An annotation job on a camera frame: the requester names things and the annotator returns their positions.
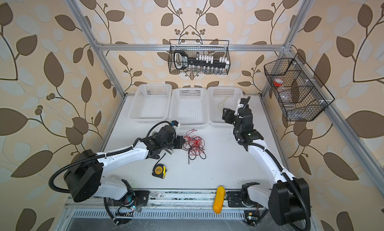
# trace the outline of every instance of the black cable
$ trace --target black cable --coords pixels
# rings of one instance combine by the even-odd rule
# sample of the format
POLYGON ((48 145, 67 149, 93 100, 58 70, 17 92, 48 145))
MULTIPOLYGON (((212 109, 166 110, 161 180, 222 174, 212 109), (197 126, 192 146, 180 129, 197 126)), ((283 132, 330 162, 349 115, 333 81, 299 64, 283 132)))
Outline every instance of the black cable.
MULTIPOLYGON (((240 145, 243 145, 243 146, 246 146, 246 145, 251 145, 251 146, 256 146, 256 147, 259 147, 261 149, 263 149, 263 151, 265 151, 271 158, 272 160, 275 162, 275 164, 277 165, 277 167, 279 168, 280 172, 283 170, 282 166, 280 165, 279 161, 276 159, 276 157, 268 150, 266 149, 265 147, 263 147, 262 145, 260 144, 257 144, 257 143, 253 143, 253 142, 248 142, 248 143, 241 143, 241 142, 238 142, 238 144, 240 145)), ((285 173, 285 172, 281 172, 281 174, 284 176, 284 178, 287 180, 288 184, 292 187, 292 190, 293 190, 293 194, 295 195, 295 197, 299 200, 299 203, 300 203, 300 206, 301 208, 303 209, 304 211, 304 215, 305 215, 305 227, 304 229, 300 229, 298 228, 295 224, 293 223, 290 223, 290 225, 292 226, 293 229, 295 229, 296 231, 309 231, 311 229, 311 220, 310 220, 310 213, 308 211, 308 208, 304 202, 304 199, 303 197, 301 196, 299 190, 297 190, 296 186, 293 184, 292 180, 288 177, 288 175, 285 173)))
MULTIPOLYGON (((164 155, 161 157, 161 159, 163 159, 163 157, 166 155, 166 153, 164 153, 164 155)), ((160 162, 160 160, 161 159, 159 159, 158 161, 157 161, 157 163, 155 164, 155 166, 160 162)), ((153 167, 155 167, 155 166, 153 166, 153 167)))
POLYGON ((157 127, 158 125, 162 124, 162 123, 168 123, 170 126, 172 126, 172 125, 170 124, 170 122, 168 122, 168 121, 162 121, 162 122, 160 122, 160 123, 157 123, 157 124, 155 124, 155 125, 149 130, 149 132, 147 133, 147 136, 146 136, 146 137, 149 137, 149 135, 151 134, 152 130, 153 130, 155 127, 157 127))
POLYGON ((112 221, 116 225, 119 225, 119 221, 112 215, 111 210, 109 210, 109 208, 108 208, 107 198, 104 198, 104 207, 105 207, 105 210, 107 211, 108 216, 112 219, 112 221))

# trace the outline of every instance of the red wire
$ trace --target red wire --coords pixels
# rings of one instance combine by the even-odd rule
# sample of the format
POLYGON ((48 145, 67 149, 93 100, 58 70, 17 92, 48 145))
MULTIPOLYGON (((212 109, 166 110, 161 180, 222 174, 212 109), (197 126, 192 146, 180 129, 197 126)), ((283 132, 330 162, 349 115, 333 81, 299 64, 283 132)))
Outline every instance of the red wire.
POLYGON ((200 156, 202 159, 206 158, 205 152, 204 152, 204 146, 205 142, 204 139, 202 139, 199 136, 192 136, 190 137, 190 134, 197 131, 196 129, 189 130, 185 134, 185 143, 183 144, 183 149, 188 151, 188 159, 194 160, 197 156, 200 156))

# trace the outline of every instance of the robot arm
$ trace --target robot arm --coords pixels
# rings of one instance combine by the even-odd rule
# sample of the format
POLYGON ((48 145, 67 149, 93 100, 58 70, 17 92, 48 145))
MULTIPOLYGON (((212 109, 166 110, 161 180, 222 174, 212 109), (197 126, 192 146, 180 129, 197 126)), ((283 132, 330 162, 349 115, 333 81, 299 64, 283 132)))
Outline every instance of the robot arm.
POLYGON ((247 99, 239 100, 237 110, 223 109, 223 120, 234 125, 233 135, 264 170, 269 184, 245 184, 241 190, 242 203, 263 205, 271 212, 278 225, 289 223, 295 230, 310 230, 309 187, 303 178, 296 179, 268 150, 262 135, 253 128, 253 115, 247 99), (304 229, 297 228, 295 221, 306 220, 304 229))

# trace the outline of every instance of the plastic storage basket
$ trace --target plastic storage basket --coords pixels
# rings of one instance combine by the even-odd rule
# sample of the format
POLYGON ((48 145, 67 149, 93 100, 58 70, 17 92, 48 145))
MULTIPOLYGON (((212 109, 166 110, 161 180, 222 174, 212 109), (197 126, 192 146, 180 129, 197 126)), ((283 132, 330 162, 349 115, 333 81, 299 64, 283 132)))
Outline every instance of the plastic storage basket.
POLYGON ((208 96, 205 88, 178 88, 172 92, 170 120, 182 127, 204 127, 209 123, 208 96))
POLYGON ((210 123, 218 128, 233 128, 232 124, 225 123, 222 119, 223 108, 235 110, 238 99, 243 98, 243 91, 234 87, 210 87, 208 96, 210 123))
POLYGON ((138 123, 164 121, 169 112, 172 86, 170 84, 142 84, 137 90, 129 117, 138 123))

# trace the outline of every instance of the wire mesh basket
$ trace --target wire mesh basket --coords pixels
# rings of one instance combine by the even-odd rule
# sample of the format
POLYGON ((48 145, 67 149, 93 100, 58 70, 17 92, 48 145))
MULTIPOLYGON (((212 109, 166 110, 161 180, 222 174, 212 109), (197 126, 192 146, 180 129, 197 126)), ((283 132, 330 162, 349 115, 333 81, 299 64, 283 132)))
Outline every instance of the wire mesh basket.
POLYGON ((229 41, 172 39, 169 43, 168 67, 171 74, 228 75, 231 66, 229 41))
POLYGON ((334 96, 316 73, 308 77, 300 65, 302 58, 280 58, 264 65, 265 76, 287 121, 313 121, 333 101, 334 96), (324 87, 324 97, 315 87, 324 87))

